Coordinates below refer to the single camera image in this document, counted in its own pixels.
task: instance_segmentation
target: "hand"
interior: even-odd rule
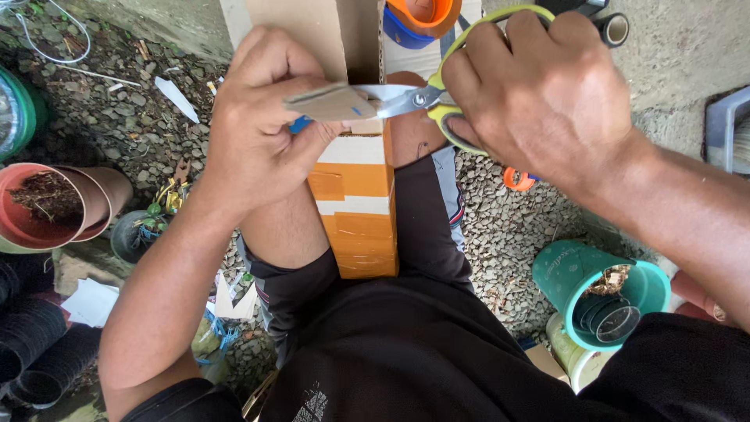
[[[583,15],[557,17],[549,32],[530,11],[505,36],[483,23],[442,68],[461,121],[454,130],[492,158],[575,188],[612,171],[643,137],[631,136],[629,87]]]
[[[299,187],[343,126],[312,122],[292,135],[287,124],[300,114],[285,110],[282,100],[327,84],[320,64],[286,32],[254,27],[216,95],[198,189],[221,198],[239,222]]]

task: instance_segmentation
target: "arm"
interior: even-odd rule
[[[468,121],[451,126],[663,253],[750,330],[750,185],[633,127],[627,83],[582,15],[547,32],[519,13],[506,34],[478,26],[446,61]]]
[[[234,228],[302,185],[342,129],[312,123],[292,136],[285,125],[299,115],[281,100],[325,84],[320,65],[281,31],[258,26],[238,48],[216,97],[205,171],[104,328],[99,373],[110,420],[200,376],[190,343]]]

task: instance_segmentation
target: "black shorts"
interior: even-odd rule
[[[399,276],[426,276],[469,291],[473,285],[464,255],[461,219],[464,199],[455,178],[455,150],[447,146],[395,171],[396,231]],[[310,314],[316,299],[367,280],[343,280],[333,251],[299,269],[286,269],[256,259],[237,239],[258,293],[263,323],[286,358],[286,337]]]

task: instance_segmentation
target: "cardboard box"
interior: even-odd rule
[[[570,378],[568,374],[563,371],[563,368],[557,363],[554,357],[547,351],[543,345],[536,345],[526,351],[526,356],[529,357],[531,363],[534,364],[539,370],[545,374],[552,375],[560,381],[570,385]]]
[[[254,25],[285,29],[318,59],[328,80],[340,82],[287,106],[321,122],[357,120],[307,178],[345,279],[398,272],[390,136],[374,118],[376,108],[349,86],[384,80],[384,7],[385,0],[247,0]]]

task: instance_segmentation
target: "scissor pivot screw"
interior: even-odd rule
[[[424,95],[417,94],[417,95],[414,95],[414,99],[412,101],[414,102],[415,106],[421,107],[421,106],[425,105],[425,103],[427,102],[427,99],[425,98]]]

